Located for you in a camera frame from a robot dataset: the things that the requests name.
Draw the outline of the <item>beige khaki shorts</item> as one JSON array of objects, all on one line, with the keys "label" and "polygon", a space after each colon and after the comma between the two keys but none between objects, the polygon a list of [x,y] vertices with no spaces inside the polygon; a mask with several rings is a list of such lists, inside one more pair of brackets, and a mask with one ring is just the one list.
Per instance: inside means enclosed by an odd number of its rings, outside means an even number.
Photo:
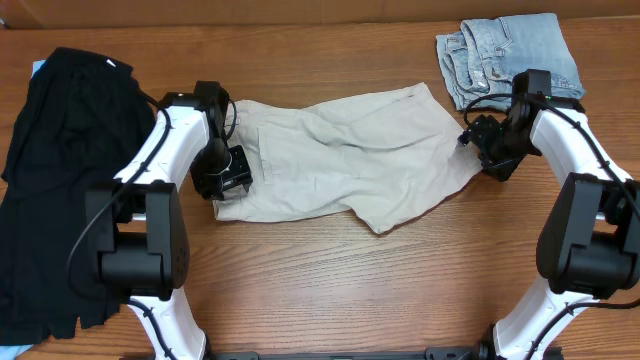
[{"label": "beige khaki shorts", "polygon": [[219,221],[285,222],[352,210],[381,234],[462,190],[480,171],[456,120],[424,83],[303,109],[237,102],[232,141],[253,183],[217,201]]}]

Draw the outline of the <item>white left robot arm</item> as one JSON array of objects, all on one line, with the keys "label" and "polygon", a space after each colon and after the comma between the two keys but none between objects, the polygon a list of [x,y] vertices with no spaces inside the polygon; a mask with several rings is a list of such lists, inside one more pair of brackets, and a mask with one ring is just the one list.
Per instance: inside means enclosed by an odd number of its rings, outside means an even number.
[{"label": "white left robot arm", "polygon": [[190,177],[205,200],[248,193],[253,182],[244,149],[229,143],[237,108],[215,81],[157,102],[156,124],[113,179],[86,193],[94,281],[134,311],[157,359],[211,359],[208,336],[191,312],[184,284],[190,250],[179,190]]}]

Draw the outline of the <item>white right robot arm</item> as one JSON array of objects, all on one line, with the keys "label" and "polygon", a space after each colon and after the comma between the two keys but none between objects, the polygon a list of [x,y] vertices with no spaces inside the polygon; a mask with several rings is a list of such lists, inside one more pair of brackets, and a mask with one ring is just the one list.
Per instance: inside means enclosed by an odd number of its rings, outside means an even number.
[{"label": "white right robot arm", "polygon": [[639,281],[639,183],[608,156],[575,98],[555,96],[548,71],[513,79],[502,121],[480,115],[458,141],[504,182],[528,155],[543,157],[561,191],[539,235],[538,276],[516,307],[458,359],[560,359],[554,339],[589,308],[633,309],[610,297]]}]

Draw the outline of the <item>folded light blue jeans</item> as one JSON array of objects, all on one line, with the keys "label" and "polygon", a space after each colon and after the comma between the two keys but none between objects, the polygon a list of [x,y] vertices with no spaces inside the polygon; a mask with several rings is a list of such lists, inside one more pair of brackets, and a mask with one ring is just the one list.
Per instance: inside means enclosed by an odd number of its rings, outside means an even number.
[{"label": "folded light blue jeans", "polygon": [[479,97],[510,93],[514,77],[528,69],[551,73],[554,96],[586,94],[554,13],[464,20],[459,31],[436,37],[436,52],[458,111]]}]

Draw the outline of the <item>black garment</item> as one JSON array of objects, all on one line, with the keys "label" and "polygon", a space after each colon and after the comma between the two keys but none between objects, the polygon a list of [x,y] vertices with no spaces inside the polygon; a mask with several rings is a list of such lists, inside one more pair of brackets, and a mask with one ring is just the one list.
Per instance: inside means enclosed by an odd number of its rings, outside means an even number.
[{"label": "black garment", "polygon": [[1,203],[1,343],[69,339],[120,303],[91,282],[85,193],[136,155],[155,124],[131,66],[56,49],[30,80]]}]

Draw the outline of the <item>light blue cloth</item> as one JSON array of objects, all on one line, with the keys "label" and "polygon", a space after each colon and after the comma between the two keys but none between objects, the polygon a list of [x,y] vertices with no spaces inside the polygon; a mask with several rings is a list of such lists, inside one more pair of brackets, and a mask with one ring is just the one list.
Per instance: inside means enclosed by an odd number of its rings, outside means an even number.
[{"label": "light blue cloth", "polygon": [[31,345],[0,346],[0,360],[15,360],[32,348]]}]

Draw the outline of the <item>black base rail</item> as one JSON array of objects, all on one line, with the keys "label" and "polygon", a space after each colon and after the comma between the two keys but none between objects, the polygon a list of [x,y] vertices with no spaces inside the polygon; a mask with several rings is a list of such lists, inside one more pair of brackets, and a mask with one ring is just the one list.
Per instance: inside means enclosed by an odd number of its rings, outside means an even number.
[{"label": "black base rail", "polygon": [[214,360],[472,360],[470,347],[428,348],[421,352],[305,353],[264,355],[256,352],[207,354]]}]

